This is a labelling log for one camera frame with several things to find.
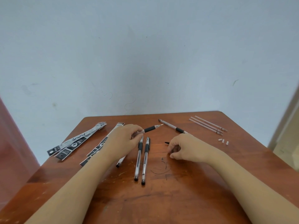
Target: person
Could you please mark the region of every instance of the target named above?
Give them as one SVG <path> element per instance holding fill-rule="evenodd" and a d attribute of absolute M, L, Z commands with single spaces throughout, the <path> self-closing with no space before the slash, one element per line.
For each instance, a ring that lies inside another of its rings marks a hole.
<path fill-rule="evenodd" d="M 137 146 L 142 134 L 131 137 L 141 130 L 133 124 L 115 129 L 103 148 L 25 223 L 81 224 L 101 177 L 112 163 Z M 214 168 L 253 224 L 299 223 L 299 209 L 295 205 L 219 149 L 190 134 L 180 134 L 170 141 L 168 152 L 170 158 L 205 162 Z"/>

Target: white wall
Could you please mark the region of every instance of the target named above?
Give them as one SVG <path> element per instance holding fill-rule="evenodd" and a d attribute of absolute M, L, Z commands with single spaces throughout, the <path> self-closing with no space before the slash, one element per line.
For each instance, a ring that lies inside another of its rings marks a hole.
<path fill-rule="evenodd" d="M 86 116 L 220 110 L 267 145 L 299 81 L 298 7 L 0 0 L 0 96 L 40 163 Z"/>

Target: person's right arm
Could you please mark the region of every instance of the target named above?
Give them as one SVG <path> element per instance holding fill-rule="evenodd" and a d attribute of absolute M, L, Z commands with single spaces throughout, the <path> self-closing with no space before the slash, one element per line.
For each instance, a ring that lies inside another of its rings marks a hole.
<path fill-rule="evenodd" d="M 174 137 L 170 158 L 205 162 L 224 179 L 253 224 L 299 223 L 299 209 L 221 150 L 190 134 Z"/>

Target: black rubber grip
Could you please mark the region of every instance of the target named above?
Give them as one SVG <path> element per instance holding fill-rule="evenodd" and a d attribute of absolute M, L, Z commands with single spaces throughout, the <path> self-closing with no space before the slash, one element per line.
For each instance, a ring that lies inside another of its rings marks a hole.
<path fill-rule="evenodd" d="M 146 133 L 146 132 L 152 131 L 154 129 L 155 129 L 155 126 L 152 126 L 152 127 L 144 129 L 144 132 Z"/>
<path fill-rule="evenodd" d="M 184 131 L 181 128 L 176 128 L 176 131 L 180 132 L 180 133 L 184 133 Z"/>
<path fill-rule="evenodd" d="M 142 146 L 143 146 L 143 143 L 142 143 L 142 142 L 139 142 L 138 150 L 141 150 L 141 151 L 142 151 Z"/>
<path fill-rule="evenodd" d="M 146 144 L 146 145 L 145 145 L 144 152 L 149 152 L 149 150 L 150 150 L 150 145 L 149 145 L 149 144 Z"/>

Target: desk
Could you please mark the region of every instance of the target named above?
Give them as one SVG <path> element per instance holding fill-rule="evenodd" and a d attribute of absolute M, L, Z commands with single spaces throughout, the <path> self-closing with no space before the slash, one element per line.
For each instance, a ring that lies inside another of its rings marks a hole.
<path fill-rule="evenodd" d="M 216 133 L 188 120 L 195 115 L 227 129 L 223 138 L 229 141 L 229 145 L 218 141 L 220 136 Z M 65 161 L 50 157 L 0 212 L 0 223 L 24 223 L 77 173 L 81 168 L 79 163 L 117 122 L 146 128 L 159 124 L 158 119 L 174 124 L 224 151 L 258 179 L 299 206 L 298 173 L 222 112 L 86 117 L 67 139 L 100 121 L 106 121 L 108 125 L 97 131 Z M 169 142 L 176 135 L 178 132 L 168 126 L 145 134 L 151 138 L 151 150 L 144 187 L 140 179 L 134 181 L 137 149 L 127 155 L 120 168 L 113 164 L 96 189 L 84 223 L 250 223 L 228 186 L 210 166 L 169 158 L 164 142 Z"/>

